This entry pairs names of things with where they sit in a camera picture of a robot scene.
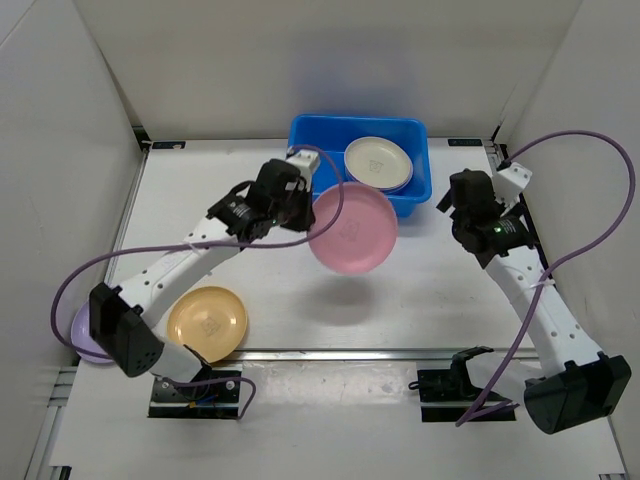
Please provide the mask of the pink plate back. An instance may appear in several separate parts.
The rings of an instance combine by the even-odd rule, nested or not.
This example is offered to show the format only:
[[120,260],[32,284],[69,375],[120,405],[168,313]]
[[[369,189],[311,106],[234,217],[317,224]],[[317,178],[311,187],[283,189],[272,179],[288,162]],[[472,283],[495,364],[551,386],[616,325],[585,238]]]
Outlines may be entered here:
[[403,190],[407,185],[409,185],[410,181],[412,180],[412,176],[407,177],[407,179],[398,185],[395,185],[393,187],[388,187],[388,188],[382,188],[382,187],[373,187],[372,185],[369,185],[368,183],[364,183],[361,182],[360,180],[358,180],[355,176],[353,176],[348,170],[346,171],[346,179],[350,182],[356,182],[356,183],[360,183],[366,186],[369,186],[371,188],[374,188],[384,194],[395,194],[397,192],[400,192],[401,190]]

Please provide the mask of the pink plate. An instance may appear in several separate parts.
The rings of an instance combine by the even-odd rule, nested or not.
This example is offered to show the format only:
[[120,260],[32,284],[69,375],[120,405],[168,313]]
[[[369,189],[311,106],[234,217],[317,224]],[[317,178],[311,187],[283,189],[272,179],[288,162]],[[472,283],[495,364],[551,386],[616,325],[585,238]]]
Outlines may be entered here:
[[368,183],[364,183],[361,182],[360,180],[358,180],[355,176],[353,176],[348,170],[346,171],[346,179],[350,182],[356,182],[356,183],[360,183],[366,186],[369,186],[371,188],[374,188],[384,194],[395,194],[397,192],[400,192],[401,190],[403,190],[407,185],[409,185],[410,181],[412,180],[412,176],[407,177],[407,179],[398,185],[395,185],[393,187],[388,187],[388,188],[382,188],[382,187],[373,187],[372,185],[369,185]]
[[392,252],[398,236],[393,206],[381,192],[355,182],[335,185],[313,202],[316,233],[332,218],[337,221],[309,247],[316,259],[344,275],[367,273],[381,265]]

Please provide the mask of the pink plate front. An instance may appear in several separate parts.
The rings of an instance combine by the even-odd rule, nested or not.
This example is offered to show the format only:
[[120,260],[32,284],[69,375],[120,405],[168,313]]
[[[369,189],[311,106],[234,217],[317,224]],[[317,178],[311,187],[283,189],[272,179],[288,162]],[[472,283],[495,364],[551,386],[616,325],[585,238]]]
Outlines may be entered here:
[[335,185],[313,202],[316,233],[332,218],[337,221],[309,247],[316,259],[344,275],[367,273],[381,265],[392,252],[398,236],[393,206],[381,192],[355,182]]

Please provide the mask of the cream plate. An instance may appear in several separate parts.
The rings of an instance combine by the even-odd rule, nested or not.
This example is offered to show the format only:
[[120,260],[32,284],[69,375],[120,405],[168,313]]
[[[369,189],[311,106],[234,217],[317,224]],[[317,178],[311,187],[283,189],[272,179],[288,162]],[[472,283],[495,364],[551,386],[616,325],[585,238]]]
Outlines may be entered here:
[[355,181],[379,190],[395,190],[409,182],[413,163],[397,144],[381,137],[362,137],[344,152],[347,174]]

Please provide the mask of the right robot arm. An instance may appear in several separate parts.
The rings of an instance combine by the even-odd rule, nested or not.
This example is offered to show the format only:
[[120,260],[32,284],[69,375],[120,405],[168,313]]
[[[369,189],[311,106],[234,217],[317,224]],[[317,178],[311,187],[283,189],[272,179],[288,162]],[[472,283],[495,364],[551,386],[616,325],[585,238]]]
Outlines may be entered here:
[[609,416],[632,375],[623,356],[610,357],[582,329],[542,268],[518,196],[531,178],[521,166],[495,175],[463,170],[437,208],[448,213],[456,241],[501,288],[537,352],[535,373],[477,347],[457,354],[449,387],[470,400],[487,383],[525,407],[536,426],[554,434]]

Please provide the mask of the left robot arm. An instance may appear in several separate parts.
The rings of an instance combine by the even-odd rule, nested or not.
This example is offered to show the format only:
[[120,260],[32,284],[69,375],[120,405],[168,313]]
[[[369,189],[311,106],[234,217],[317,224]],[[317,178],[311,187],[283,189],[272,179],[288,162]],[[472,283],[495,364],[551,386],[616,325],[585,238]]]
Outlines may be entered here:
[[115,287],[94,287],[91,338],[127,377],[149,372],[175,381],[188,399],[204,397],[211,379],[204,358],[192,346],[162,339],[154,328],[200,279],[272,228],[309,230],[315,220],[312,176],[319,164],[319,156],[309,150],[269,160],[256,179],[236,185],[211,206],[178,250]]

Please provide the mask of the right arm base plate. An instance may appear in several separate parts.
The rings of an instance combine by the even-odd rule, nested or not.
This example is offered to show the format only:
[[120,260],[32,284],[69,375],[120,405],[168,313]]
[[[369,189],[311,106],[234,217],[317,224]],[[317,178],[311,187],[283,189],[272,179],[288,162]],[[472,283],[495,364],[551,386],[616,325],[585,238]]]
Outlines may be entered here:
[[423,423],[455,423],[482,389],[460,386],[450,369],[422,369],[408,389],[419,396]]

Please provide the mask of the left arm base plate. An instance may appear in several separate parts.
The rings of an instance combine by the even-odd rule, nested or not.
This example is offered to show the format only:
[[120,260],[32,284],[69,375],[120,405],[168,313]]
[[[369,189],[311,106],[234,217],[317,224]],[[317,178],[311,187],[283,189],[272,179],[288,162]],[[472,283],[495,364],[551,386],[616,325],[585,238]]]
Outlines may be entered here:
[[221,382],[198,387],[175,387],[155,379],[147,417],[151,419],[236,420],[242,393],[240,370],[214,369],[211,378]]

